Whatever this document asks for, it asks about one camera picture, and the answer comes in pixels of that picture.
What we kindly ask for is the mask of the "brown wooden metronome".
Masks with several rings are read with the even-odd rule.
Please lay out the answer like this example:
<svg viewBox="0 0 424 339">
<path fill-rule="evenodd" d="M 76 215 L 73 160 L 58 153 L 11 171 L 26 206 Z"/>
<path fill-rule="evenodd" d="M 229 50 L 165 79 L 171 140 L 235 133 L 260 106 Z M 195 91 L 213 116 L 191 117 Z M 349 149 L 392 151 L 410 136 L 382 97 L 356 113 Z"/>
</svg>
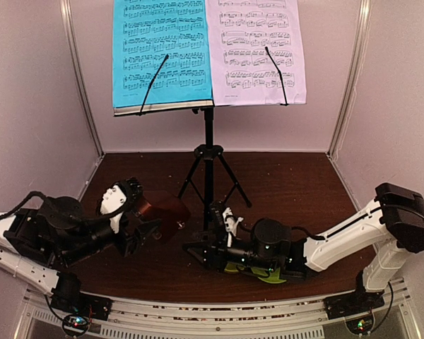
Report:
<svg viewBox="0 0 424 339">
<path fill-rule="evenodd" d="M 171 240 L 191 217 L 184 202 L 165 190 L 145 192 L 136 202 L 136 210 L 145 221 L 161 219 L 157 237 L 161 243 Z"/>
</svg>

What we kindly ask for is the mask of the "lavender paper sheet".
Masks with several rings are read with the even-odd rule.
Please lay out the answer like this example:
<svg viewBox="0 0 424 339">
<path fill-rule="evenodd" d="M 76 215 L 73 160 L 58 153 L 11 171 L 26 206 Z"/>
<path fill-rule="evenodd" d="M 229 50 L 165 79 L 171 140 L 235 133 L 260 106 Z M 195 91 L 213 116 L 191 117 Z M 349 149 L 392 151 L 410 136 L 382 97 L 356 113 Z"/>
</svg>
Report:
<svg viewBox="0 0 424 339">
<path fill-rule="evenodd" d="M 296 1 L 206 1 L 205 5 L 215 105 L 306 103 Z"/>
</svg>

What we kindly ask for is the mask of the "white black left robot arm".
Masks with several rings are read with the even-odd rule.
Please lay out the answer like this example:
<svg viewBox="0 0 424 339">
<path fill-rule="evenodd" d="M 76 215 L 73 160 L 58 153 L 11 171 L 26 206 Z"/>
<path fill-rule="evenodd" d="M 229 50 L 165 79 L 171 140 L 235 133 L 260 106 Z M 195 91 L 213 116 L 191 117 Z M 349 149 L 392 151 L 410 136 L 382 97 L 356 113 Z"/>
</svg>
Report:
<svg viewBox="0 0 424 339">
<path fill-rule="evenodd" d="M 54 269 L 55 264 L 68 268 L 110 246 L 128 256 L 163 225 L 162 218 L 149 219 L 138 210 L 143 197 L 138 189 L 109 188 L 94 218 L 85 216 L 75 198 L 32 191 L 26 199 L 34 196 L 42 199 L 40 208 L 18 204 L 0 214 L 0 267 L 50 297 L 51 306 L 73 314 L 92 311 L 108 301 L 82 293 L 77 276 Z"/>
</svg>

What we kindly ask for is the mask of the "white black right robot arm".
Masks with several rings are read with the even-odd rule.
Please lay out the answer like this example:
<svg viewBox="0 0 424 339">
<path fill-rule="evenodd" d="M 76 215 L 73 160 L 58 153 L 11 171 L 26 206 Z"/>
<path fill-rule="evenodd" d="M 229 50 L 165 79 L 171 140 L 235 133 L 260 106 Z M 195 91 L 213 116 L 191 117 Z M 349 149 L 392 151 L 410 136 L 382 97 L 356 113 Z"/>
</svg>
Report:
<svg viewBox="0 0 424 339">
<path fill-rule="evenodd" d="M 355 290 L 324 303 L 332 315 L 364 311 L 384 304 L 391 277 L 411 254 L 424 251 L 424 198 L 418 192 L 390 183 L 380 184 L 375 198 L 362 210 L 320 234 L 307 233 L 294 241 L 294 227 L 269 218 L 250 229 L 249 241 L 237 229 L 243 219 L 222 201 L 211 204 L 215 227 L 208 239 L 183 245 L 183 250 L 209 269 L 239 272 L 266 283 L 304 280 L 375 243 L 381 248 L 359 272 Z"/>
</svg>

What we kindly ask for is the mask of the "lime green bowl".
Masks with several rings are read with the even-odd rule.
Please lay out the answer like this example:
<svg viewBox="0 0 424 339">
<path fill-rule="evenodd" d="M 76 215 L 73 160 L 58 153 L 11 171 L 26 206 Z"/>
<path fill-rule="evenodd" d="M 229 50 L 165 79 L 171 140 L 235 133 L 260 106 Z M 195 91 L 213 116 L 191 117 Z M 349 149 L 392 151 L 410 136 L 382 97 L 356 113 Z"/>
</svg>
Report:
<svg viewBox="0 0 424 339">
<path fill-rule="evenodd" d="M 228 273 L 228 274 L 238 274 L 239 273 L 239 269 L 237 268 L 237 265 L 234 263 L 228 263 L 225 268 L 224 268 L 224 272 Z"/>
</svg>

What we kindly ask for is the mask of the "lime green plate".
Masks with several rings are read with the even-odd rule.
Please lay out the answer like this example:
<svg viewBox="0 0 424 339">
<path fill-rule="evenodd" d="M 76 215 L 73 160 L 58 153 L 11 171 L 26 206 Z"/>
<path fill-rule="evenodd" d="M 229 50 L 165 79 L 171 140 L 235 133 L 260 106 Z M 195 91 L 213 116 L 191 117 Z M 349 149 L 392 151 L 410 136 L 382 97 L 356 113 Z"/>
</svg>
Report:
<svg viewBox="0 0 424 339">
<path fill-rule="evenodd" d="M 250 273 L 254 276 L 256 276 L 261 281 L 268 283 L 268 284 L 281 284 L 285 283 L 286 279 L 283 279 L 280 277 L 281 269 L 263 269 L 263 268 L 256 268 L 251 267 Z"/>
</svg>

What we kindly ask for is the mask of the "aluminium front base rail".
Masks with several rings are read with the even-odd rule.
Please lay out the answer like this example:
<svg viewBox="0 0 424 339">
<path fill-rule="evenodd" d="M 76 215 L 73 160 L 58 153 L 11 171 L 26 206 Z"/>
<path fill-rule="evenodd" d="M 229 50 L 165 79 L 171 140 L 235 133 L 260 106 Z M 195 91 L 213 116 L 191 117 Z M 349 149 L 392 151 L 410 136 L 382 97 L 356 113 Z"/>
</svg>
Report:
<svg viewBox="0 0 424 339">
<path fill-rule="evenodd" d="M 343 293 L 265 302 L 195 304 L 150 302 L 109 297 L 108 320 L 93 320 L 80 338 L 424 338 L 403 278 L 391 282 L 393 304 L 382 325 L 370 335 L 351 333 L 357 320 L 373 315 L 375 327 L 389 306 L 336 319 L 328 317 L 323 299 Z M 44 297 L 27 289 L 12 338 L 68 338 Z"/>
</svg>

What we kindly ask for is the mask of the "aluminium left corner post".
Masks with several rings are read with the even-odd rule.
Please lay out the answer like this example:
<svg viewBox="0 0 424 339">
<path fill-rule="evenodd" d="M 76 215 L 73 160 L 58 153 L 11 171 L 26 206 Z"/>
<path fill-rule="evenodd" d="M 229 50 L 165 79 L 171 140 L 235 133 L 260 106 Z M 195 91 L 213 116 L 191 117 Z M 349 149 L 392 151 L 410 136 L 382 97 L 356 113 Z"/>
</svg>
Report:
<svg viewBox="0 0 424 339">
<path fill-rule="evenodd" d="M 71 63 L 73 65 L 73 72 L 76 79 L 77 91 L 79 94 L 79 99 L 81 102 L 81 106 L 83 108 L 83 113 L 86 118 L 86 123 L 88 126 L 88 130 L 90 136 L 93 140 L 93 144 L 95 146 L 95 152 L 98 157 L 102 157 L 105 153 L 102 148 L 102 144 L 100 142 L 100 138 L 98 135 L 98 130 L 93 118 L 93 114 L 90 108 L 90 102 L 86 90 L 86 85 L 83 77 L 83 72 L 81 69 L 81 61 L 78 53 L 78 47 L 76 44 L 76 36 L 75 29 L 73 24 L 73 16 L 71 12 L 71 2 L 69 0 L 61 0 L 61 17 L 64 24 L 64 30 L 66 33 L 66 38 L 69 46 L 69 51 L 71 55 Z"/>
</svg>

